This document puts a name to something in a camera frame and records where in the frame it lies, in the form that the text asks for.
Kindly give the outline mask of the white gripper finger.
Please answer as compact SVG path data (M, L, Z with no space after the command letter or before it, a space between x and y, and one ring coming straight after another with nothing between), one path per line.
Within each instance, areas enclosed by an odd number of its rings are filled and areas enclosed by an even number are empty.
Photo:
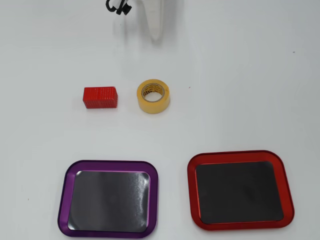
M164 25L164 0L137 0L136 18L152 43L161 43Z

